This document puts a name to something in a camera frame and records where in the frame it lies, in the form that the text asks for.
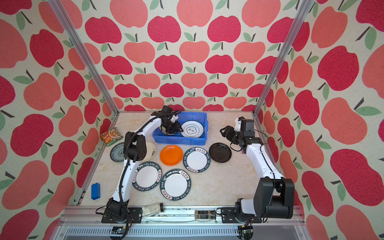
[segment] patterned fabric backdrop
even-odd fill
[[[253,110],[300,4],[288,2],[84,0],[75,27],[121,111]]]
[[[258,115],[269,147],[313,240],[384,239],[384,3],[319,0],[304,25]]]
[[[83,26],[80,9],[63,3]],[[0,12],[0,239],[47,240],[80,194],[112,115],[88,72],[72,65],[48,2],[0,1]]]

